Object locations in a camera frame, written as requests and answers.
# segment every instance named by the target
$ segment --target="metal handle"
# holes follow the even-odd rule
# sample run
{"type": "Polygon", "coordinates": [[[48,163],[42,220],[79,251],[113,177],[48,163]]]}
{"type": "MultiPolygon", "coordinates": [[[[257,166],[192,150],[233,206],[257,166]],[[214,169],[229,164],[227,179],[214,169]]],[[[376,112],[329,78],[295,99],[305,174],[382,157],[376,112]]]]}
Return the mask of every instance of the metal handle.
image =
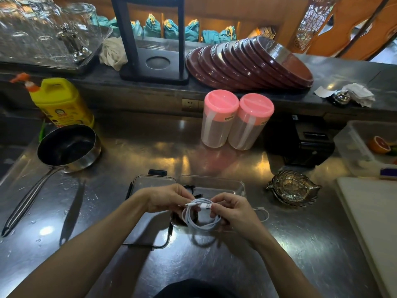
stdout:
{"type": "Polygon", "coordinates": [[[62,167],[61,168],[52,167],[40,180],[37,181],[35,185],[33,185],[32,189],[30,189],[29,192],[23,197],[23,199],[19,202],[17,207],[14,209],[14,211],[8,218],[1,234],[3,237],[7,236],[12,231],[12,229],[17,225],[17,223],[23,218],[25,213],[29,210],[29,208],[35,201],[38,192],[40,191],[44,183],[48,180],[48,178],[53,174],[55,174],[56,172],[60,171],[61,169],[62,167]]]}

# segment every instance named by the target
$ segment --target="person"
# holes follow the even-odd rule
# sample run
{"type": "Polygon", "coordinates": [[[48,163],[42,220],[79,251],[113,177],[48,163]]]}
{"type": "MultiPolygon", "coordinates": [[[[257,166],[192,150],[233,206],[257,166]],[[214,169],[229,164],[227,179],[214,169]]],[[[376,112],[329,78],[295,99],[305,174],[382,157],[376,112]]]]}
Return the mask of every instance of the person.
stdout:
{"type": "MultiPolygon", "coordinates": [[[[172,210],[181,213],[194,196],[182,185],[143,188],[124,201],[115,211],[67,241],[37,267],[8,296],[9,298],[84,297],[108,265],[123,241],[145,212],[172,210]]],[[[263,226],[246,198],[221,193],[212,198],[211,216],[220,215],[248,240],[261,255],[280,298],[316,298],[320,293],[306,279],[294,261],[263,226]]],[[[236,297],[230,291],[192,279],[171,284],[156,297],[236,297]],[[175,292],[184,286],[202,291],[175,292]]]]}

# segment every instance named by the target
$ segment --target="white cutting board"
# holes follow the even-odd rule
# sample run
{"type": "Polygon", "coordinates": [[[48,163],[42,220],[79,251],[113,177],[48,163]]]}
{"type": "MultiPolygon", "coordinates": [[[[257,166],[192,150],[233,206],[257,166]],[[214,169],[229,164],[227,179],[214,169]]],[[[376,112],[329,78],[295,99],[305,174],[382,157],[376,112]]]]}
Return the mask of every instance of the white cutting board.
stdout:
{"type": "Polygon", "coordinates": [[[397,181],[338,178],[340,200],[384,298],[397,298],[397,181]]]}

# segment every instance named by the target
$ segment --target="hand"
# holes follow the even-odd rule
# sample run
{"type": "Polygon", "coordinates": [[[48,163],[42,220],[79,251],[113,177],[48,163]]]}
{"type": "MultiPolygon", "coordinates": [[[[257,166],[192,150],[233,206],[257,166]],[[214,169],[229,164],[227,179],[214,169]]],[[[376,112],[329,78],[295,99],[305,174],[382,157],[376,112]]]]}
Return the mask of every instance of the hand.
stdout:
{"type": "Polygon", "coordinates": [[[146,212],[172,210],[181,216],[185,204],[195,197],[180,184],[160,187],[147,187],[138,190],[134,195],[142,196],[146,202],[146,212]]]}
{"type": "Polygon", "coordinates": [[[245,239],[255,243],[266,231],[245,197],[220,193],[211,199],[211,217],[220,215],[230,222],[233,229],[245,239]]]}

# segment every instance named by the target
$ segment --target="turtle-shaped ashtray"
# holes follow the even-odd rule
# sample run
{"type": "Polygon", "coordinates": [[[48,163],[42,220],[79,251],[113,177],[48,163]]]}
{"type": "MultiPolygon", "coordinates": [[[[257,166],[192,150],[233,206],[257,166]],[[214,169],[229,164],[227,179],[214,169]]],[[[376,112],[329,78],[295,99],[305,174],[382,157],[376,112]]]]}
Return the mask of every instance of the turtle-shaped ashtray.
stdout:
{"type": "Polygon", "coordinates": [[[308,206],[317,199],[317,193],[322,188],[315,185],[304,174],[293,170],[283,170],[276,174],[266,185],[281,202],[293,206],[308,206]]]}

